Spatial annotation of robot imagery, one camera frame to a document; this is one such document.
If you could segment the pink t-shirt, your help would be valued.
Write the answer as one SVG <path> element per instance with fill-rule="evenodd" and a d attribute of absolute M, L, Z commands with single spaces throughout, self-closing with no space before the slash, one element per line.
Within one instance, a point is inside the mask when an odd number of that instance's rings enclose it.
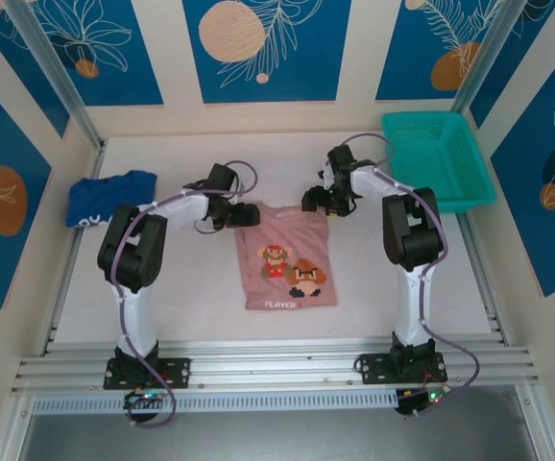
<path fill-rule="evenodd" d="M 298 206 L 258 205 L 260 223 L 235 231 L 248 310 L 335 306 L 326 216 Z"/>

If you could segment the folded blue t-shirt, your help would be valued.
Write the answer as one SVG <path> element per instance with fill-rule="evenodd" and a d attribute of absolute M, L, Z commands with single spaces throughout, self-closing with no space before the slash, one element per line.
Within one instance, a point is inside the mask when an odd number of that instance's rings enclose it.
<path fill-rule="evenodd" d="M 65 225 L 68 228 L 107 225 L 118 206 L 150 203 L 156 185 L 157 175 L 141 170 L 102 179 L 81 179 L 69 189 Z"/>

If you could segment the teal plastic basket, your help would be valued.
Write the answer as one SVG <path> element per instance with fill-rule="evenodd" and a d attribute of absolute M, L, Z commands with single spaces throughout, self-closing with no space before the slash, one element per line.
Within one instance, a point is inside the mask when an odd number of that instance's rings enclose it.
<path fill-rule="evenodd" d="M 387 113 L 381 126 L 394 146 L 393 177 L 414 188 L 431 188 L 442 213 L 465 213 L 495 200 L 485 162 L 460 113 Z"/>

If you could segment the grey metal sheet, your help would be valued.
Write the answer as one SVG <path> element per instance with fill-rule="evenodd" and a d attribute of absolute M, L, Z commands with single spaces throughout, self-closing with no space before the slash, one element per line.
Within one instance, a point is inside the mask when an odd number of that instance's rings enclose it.
<path fill-rule="evenodd" d="M 459 423 L 382 410 L 184 414 L 133 428 L 120 416 L 36 416 L 20 461 L 538 461 L 519 422 Z"/>

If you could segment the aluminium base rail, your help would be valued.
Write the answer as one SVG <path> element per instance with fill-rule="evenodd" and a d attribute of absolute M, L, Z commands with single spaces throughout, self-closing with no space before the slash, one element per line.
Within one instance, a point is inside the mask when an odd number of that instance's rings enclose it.
<path fill-rule="evenodd" d="M 524 346 L 509 346 L 499 333 L 458 336 L 456 343 L 481 364 L 475 385 L 536 383 L 539 372 Z M 363 353 L 387 352 L 388 337 L 326 340 L 177 341 L 159 346 L 162 357 L 191 361 L 191 392 L 358 389 L 353 369 Z M 21 395 L 98 394 L 113 350 L 106 343 L 51 343 L 43 356 L 24 357 L 12 383 Z"/>

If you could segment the aluminium table side rail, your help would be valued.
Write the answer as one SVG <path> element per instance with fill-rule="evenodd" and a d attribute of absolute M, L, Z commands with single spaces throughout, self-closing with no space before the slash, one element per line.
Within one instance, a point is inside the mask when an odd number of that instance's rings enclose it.
<path fill-rule="evenodd" d="M 51 341 L 52 333 L 57 330 L 60 321 L 61 312 L 63 310 L 66 295 L 72 279 L 73 270 L 77 260 L 84 231 L 81 228 L 75 228 L 72 233 L 72 240 L 65 254 L 64 265 L 56 285 L 55 295 L 49 305 L 45 325 L 42 327 L 35 353 L 43 356 L 48 344 Z"/>
<path fill-rule="evenodd" d="M 504 345 L 508 345 L 509 342 L 506 339 L 501 321 L 497 315 L 495 295 L 493 294 L 492 287 L 487 277 L 487 273 L 484 268 L 479 248 L 474 238 L 468 215 L 466 213 L 458 213 L 456 215 L 456 220 L 461 235 L 463 237 L 464 245 L 471 263 L 471 268 L 473 270 L 473 275 L 476 281 L 478 292 L 484 305 L 490 327 L 493 332 L 497 332 L 499 334 L 499 342 Z"/>

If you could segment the aluminium frame post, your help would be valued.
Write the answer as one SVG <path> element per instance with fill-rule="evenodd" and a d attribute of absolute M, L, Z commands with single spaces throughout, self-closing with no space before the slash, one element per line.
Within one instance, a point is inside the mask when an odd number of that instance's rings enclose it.
<path fill-rule="evenodd" d="M 485 35 L 473 63 L 457 90 L 450 110 L 464 114 L 490 72 L 506 39 L 511 34 L 527 0 L 502 0 L 499 10 Z"/>
<path fill-rule="evenodd" d="M 63 66 L 56 50 L 25 0 L 2 0 L 15 29 L 23 38 L 42 73 L 77 124 L 87 143 L 98 153 L 105 140 L 93 123 L 84 101 Z"/>

